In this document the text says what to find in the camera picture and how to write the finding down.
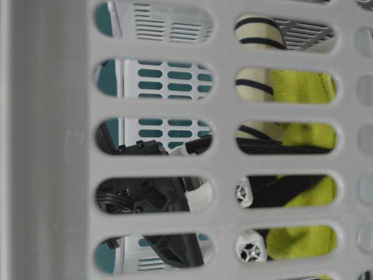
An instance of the clothing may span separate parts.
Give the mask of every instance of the clothing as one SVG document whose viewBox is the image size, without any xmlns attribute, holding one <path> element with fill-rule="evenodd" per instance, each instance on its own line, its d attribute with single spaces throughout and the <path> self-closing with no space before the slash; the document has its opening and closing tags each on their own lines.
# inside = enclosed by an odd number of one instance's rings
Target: clothing
<svg viewBox="0 0 373 280">
<path fill-rule="evenodd" d="M 327 74 L 274 70 L 271 77 L 278 102 L 328 103 L 335 96 L 335 84 Z M 329 149 L 336 145 L 335 131 L 326 124 L 292 123 L 284 124 L 283 128 L 283 145 Z M 314 187 L 291 199 L 285 207 L 326 205 L 333 201 L 336 192 L 335 181 L 325 176 Z M 330 253 L 336 240 L 333 229 L 323 225 L 271 229 L 266 237 L 267 253 L 275 260 L 314 257 Z"/>
</svg>

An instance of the black machine part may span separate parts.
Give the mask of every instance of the black machine part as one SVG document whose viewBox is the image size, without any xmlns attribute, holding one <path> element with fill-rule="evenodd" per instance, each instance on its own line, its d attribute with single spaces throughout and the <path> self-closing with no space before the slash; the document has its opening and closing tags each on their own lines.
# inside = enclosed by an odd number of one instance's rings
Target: black machine part
<svg viewBox="0 0 373 280">
<path fill-rule="evenodd" d="M 156 141 L 137 141 L 134 146 L 115 149 L 106 124 L 96 132 L 98 146 L 111 155 L 168 155 Z M 186 191 L 194 190 L 192 180 L 180 178 L 116 178 L 103 182 L 96 192 L 99 207 L 111 214 L 189 211 Z M 173 267 L 203 265 L 196 234 L 144 236 L 165 264 Z M 117 238 L 106 240 L 112 249 Z"/>
</svg>

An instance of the yellow-green fabric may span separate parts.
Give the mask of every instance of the yellow-green fabric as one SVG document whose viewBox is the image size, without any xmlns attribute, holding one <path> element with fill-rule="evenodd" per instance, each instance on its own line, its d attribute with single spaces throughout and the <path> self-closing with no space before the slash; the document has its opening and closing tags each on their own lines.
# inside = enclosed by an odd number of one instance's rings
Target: yellow-green fabric
<svg viewBox="0 0 373 280">
<path fill-rule="evenodd" d="M 276 102 L 317 103 L 331 102 L 336 94 L 336 86 L 328 74 L 272 70 L 273 93 Z M 327 124 L 284 124 L 283 145 L 316 146 L 332 149 L 336 134 Z"/>
<path fill-rule="evenodd" d="M 272 70 L 275 101 L 291 103 L 328 103 L 336 94 L 330 75 Z M 332 149 L 336 135 L 325 124 L 284 124 L 284 145 L 308 145 Z M 324 177 L 314 188 L 302 192 L 285 207 L 326 205 L 336 196 L 332 178 Z M 274 260 L 315 257 L 330 253 L 336 246 L 335 232 L 328 226 L 271 229 L 266 237 L 267 253 Z"/>
</svg>

